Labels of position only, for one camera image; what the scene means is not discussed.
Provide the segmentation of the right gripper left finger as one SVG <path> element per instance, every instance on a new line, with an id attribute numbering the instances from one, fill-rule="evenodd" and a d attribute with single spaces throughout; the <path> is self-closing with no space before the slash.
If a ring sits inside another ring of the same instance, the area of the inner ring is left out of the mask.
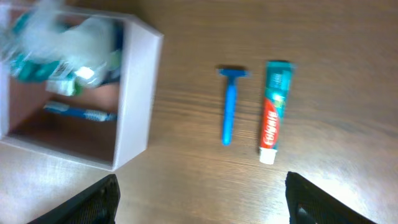
<path id="1" fill-rule="evenodd" d="M 121 192 L 110 174 L 29 224 L 115 224 Z"/>

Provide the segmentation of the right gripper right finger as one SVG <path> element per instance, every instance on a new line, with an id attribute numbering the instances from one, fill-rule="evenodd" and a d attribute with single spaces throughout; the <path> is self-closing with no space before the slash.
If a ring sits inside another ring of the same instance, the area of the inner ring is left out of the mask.
<path id="1" fill-rule="evenodd" d="M 285 196 L 290 224 L 374 224 L 296 172 L 287 173 Z"/>

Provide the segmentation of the blue white toothbrush with cap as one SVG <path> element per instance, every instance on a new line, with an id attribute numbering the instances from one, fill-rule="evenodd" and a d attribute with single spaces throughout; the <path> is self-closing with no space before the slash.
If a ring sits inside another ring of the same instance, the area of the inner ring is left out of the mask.
<path id="1" fill-rule="evenodd" d="M 118 116 L 115 113 L 107 113 L 104 111 L 98 110 L 89 110 L 89 109 L 82 109 L 72 107 L 65 103 L 59 103 L 56 101 L 48 101 L 43 109 L 45 111 L 60 114 L 64 116 L 71 116 L 76 118 L 87 119 L 91 121 L 97 122 L 105 122 L 105 121 L 116 121 Z"/>

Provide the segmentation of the green white soap box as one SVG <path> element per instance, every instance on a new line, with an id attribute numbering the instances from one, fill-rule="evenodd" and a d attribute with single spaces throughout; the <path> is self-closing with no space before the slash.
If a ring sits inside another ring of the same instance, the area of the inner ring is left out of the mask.
<path id="1" fill-rule="evenodd" d="M 48 77 L 45 90 L 63 96 L 78 96 L 82 94 L 83 87 L 76 81 L 76 75 L 71 66 L 62 62 L 51 63 L 54 70 Z"/>

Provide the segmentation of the Colgate toothpaste tube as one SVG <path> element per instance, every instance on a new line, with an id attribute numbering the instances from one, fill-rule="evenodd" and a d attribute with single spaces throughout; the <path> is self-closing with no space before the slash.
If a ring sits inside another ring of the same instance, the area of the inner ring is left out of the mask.
<path id="1" fill-rule="evenodd" d="M 273 165 L 277 154 L 279 132 L 295 66 L 284 60 L 270 60 L 266 65 L 264 111 L 259 143 L 259 161 Z"/>

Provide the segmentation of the blue disposable razor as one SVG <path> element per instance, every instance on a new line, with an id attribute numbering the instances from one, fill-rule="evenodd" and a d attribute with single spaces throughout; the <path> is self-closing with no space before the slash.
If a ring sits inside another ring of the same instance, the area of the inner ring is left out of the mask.
<path id="1" fill-rule="evenodd" d="M 233 139 L 234 114 L 237 99 L 237 79 L 246 77 L 248 71 L 242 66 L 220 66 L 218 73 L 226 77 L 226 90 L 224 95 L 223 130 L 221 140 L 224 146 L 229 146 Z"/>

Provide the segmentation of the clear spray bottle purple liquid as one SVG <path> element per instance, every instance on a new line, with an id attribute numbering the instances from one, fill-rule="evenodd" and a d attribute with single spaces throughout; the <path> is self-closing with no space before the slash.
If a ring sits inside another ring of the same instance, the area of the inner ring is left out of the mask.
<path id="1" fill-rule="evenodd" d="M 116 24 L 91 16 L 65 28 L 62 6 L 62 1 L 39 1 L 18 35 L 20 45 L 31 60 L 57 62 L 57 73 L 72 73 L 81 86 L 96 88 L 121 66 Z"/>

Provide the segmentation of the teal mouthwash bottle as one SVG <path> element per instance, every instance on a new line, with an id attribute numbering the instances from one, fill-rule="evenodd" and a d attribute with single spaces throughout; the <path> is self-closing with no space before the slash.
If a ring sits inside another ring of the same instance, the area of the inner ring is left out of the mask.
<path id="1" fill-rule="evenodd" d="M 10 76 L 23 83 L 42 83 L 53 79 L 62 64 L 60 34 L 50 21 L 39 21 L 28 11 L 1 34 L 2 58 Z"/>

